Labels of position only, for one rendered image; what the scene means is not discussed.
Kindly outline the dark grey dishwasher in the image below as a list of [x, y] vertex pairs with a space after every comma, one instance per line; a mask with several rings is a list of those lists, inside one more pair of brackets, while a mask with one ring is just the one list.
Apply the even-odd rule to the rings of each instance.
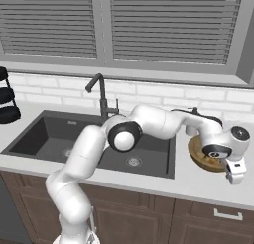
[[1, 176], [0, 240], [10, 244], [32, 244], [18, 210]]

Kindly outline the brown drawer front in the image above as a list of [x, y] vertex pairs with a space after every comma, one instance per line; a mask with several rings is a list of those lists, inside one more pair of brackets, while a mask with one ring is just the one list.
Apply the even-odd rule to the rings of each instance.
[[[237, 212], [243, 214], [243, 221], [225, 219], [220, 217], [215, 217], [213, 215], [213, 209], [217, 208], [221, 213], [236, 215]], [[177, 199], [175, 201], [174, 216], [188, 217], [188, 218], [198, 218], [205, 220], [218, 220], [224, 223], [233, 223], [242, 225], [249, 228], [254, 228], [254, 211], [245, 210], [240, 208], [233, 208], [228, 206], [221, 206], [203, 202], [189, 201], [183, 199]]]

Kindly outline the grey window frame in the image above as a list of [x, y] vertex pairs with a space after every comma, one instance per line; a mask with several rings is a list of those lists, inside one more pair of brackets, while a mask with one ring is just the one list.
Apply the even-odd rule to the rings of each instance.
[[242, 0], [225, 65], [173, 61], [117, 60], [113, 57], [110, 0], [92, 0], [97, 57], [6, 54], [0, 41], [0, 65], [11, 71], [91, 75], [134, 79], [254, 87], [254, 0]]

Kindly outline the brown narrow cupboard door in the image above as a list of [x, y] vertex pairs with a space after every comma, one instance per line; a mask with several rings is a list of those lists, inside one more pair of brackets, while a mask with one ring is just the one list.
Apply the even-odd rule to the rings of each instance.
[[59, 213], [50, 200], [45, 178], [0, 171], [33, 244], [53, 244], [60, 235]]

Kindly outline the grey narrow window blind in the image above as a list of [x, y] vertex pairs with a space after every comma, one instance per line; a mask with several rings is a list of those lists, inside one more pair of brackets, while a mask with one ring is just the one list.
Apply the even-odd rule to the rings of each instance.
[[0, 0], [6, 54], [96, 58], [92, 0]]

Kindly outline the brown panel under sink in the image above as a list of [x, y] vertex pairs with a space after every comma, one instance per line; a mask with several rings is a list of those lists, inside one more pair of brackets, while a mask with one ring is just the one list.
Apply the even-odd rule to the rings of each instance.
[[81, 188], [91, 199], [114, 202], [130, 206], [141, 206], [160, 211], [171, 211], [175, 200], [141, 192], [121, 190], [82, 183]]

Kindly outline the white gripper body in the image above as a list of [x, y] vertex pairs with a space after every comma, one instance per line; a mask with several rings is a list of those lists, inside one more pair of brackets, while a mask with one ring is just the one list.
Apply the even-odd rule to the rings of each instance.
[[232, 185], [241, 184], [244, 179], [244, 172], [242, 173], [232, 173], [231, 171], [226, 172], [226, 178]]

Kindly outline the grey wide window blind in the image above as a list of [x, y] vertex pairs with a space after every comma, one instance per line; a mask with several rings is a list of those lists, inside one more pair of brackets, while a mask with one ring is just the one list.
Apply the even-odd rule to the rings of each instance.
[[227, 63], [242, 0], [110, 0], [117, 60]]

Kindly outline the dark grey double sink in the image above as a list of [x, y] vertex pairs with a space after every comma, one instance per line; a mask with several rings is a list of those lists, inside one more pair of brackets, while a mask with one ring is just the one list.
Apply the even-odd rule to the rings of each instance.
[[[3, 151], [3, 155], [65, 163], [87, 125], [102, 125], [97, 115], [44, 110]], [[135, 148], [118, 153], [108, 147], [98, 163], [100, 169], [131, 174], [175, 178], [176, 138], [160, 140], [143, 135]]]

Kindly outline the black sink tap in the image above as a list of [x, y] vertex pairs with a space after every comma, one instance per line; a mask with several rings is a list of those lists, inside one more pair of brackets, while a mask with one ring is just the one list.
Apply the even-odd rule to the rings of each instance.
[[105, 82], [104, 77], [101, 73], [98, 73], [85, 87], [85, 90], [90, 93], [93, 86], [96, 84], [96, 82], [99, 82], [100, 87], [100, 114], [101, 118], [106, 121], [109, 118], [109, 114], [118, 114], [119, 108], [110, 108], [107, 103], [106, 99], [106, 93], [105, 93]]

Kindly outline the brown wooden bowl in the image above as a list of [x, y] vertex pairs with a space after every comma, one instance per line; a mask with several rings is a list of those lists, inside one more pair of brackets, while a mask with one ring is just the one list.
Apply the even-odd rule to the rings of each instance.
[[223, 160], [232, 153], [232, 149], [224, 145], [212, 143], [203, 146], [199, 135], [190, 139], [188, 149], [191, 158], [197, 165], [216, 173], [225, 171]]

